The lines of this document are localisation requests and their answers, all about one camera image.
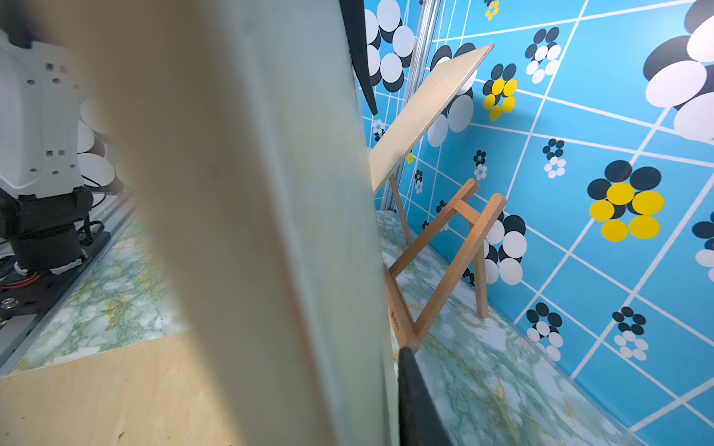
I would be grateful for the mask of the wooden easel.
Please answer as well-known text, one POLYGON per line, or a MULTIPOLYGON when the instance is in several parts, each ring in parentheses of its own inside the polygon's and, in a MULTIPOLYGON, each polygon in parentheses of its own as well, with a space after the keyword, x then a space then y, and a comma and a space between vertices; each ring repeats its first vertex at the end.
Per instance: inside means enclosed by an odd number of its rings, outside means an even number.
POLYGON ((457 288, 466 269, 473 272, 475 279, 476 313, 481 319, 489 314, 488 296, 486 290, 485 242, 486 236, 494 228, 496 220, 504 210, 507 199, 494 194, 487 202, 485 209, 476 210, 469 204, 470 198, 479 190, 480 185, 469 180, 446 204, 442 211, 425 228, 416 240, 397 258, 392 265, 384 267, 386 295, 389 307, 389 319, 398 346, 418 351, 429 330, 446 305, 448 299, 457 288), (431 241, 456 216, 462 217, 470 224, 470 231, 450 264, 442 256, 436 254, 430 247, 431 241), (420 315, 414 318, 403 296, 398 277, 418 260, 418 256, 427 251, 430 258, 437 258, 442 278, 436 284, 433 293, 426 301, 420 315))
POLYGON ((398 183, 397 183, 397 179, 396 179, 396 176, 395 176, 394 174, 391 174, 391 175, 390 175, 390 177, 389 177, 389 182, 390 182, 390 188, 392 189, 392 195, 393 195, 393 198, 394 198, 394 202, 395 202, 395 205, 396 205, 396 212, 397 212, 397 214, 398 214, 398 216, 399 216, 399 219, 400 219, 400 221, 401 221, 402 228, 403 228, 403 233, 405 234, 406 243, 407 243, 408 245, 411 245, 411 243, 413 243, 413 240, 412 240, 411 233, 410 233, 410 230, 409 230, 409 226, 408 226, 408 223, 407 223, 407 218, 406 218, 406 215, 405 215, 405 210, 403 209, 403 202, 402 202, 402 199, 401 199, 401 195, 400 195, 400 193, 399 193, 399 186, 398 186, 398 183))

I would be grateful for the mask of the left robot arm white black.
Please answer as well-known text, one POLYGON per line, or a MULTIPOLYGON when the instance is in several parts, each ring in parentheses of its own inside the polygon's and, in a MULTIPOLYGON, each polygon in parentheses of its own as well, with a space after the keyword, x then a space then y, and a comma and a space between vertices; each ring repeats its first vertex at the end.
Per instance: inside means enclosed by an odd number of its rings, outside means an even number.
POLYGON ((353 1, 5 1, 4 191, 81 186, 77 89, 89 87, 168 261, 225 263, 286 236, 319 260, 376 248, 353 83, 353 1))

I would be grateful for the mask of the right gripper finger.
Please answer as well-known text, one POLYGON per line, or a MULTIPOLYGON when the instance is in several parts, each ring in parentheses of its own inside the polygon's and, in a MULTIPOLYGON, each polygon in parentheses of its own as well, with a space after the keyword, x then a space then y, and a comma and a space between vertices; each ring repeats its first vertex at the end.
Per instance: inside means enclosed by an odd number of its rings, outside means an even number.
POLYGON ((400 445, 451 446, 410 347, 399 350, 397 383, 400 445))

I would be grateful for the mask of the plywood board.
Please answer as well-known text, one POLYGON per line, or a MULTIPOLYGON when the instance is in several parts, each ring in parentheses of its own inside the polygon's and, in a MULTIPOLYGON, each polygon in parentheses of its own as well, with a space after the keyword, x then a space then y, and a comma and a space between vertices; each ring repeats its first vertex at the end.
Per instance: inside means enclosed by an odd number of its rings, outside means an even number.
POLYGON ((190 334, 1 380, 4 445, 241 445, 190 334))
POLYGON ((396 378, 337 1, 32 1, 78 59, 249 444, 392 445, 396 378))
POLYGON ((435 66, 368 154, 373 193, 379 192, 494 47, 481 46, 435 66))

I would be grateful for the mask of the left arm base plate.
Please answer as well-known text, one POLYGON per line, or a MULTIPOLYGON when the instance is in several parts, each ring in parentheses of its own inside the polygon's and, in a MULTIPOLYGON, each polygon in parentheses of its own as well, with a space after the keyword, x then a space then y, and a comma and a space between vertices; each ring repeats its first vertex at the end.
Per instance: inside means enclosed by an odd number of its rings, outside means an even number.
POLYGON ((87 257, 78 266, 59 275, 50 272, 34 274, 20 281, 20 284, 16 279, 17 274, 12 272, 7 277, 8 282, 1 282, 2 318, 44 314, 62 298, 111 240, 111 234, 104 230, 100 221, 91 221, 90 228, 93 236, 91 242, 87 241, 85 236, 80 236, 81 246, 87 257))

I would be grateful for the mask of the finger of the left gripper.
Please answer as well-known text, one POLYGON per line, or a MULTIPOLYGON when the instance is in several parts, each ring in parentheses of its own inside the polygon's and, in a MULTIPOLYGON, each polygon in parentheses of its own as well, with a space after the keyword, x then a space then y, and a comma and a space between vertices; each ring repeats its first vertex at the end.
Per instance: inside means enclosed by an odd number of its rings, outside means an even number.
POLYGON ((348 47, 356 75, 364 99, 373 115, 379 112, 368 64, 368 49, 366 42, 366 18, 364 17, 363 0, 340 0, 340 11, 344 23, 348 47))

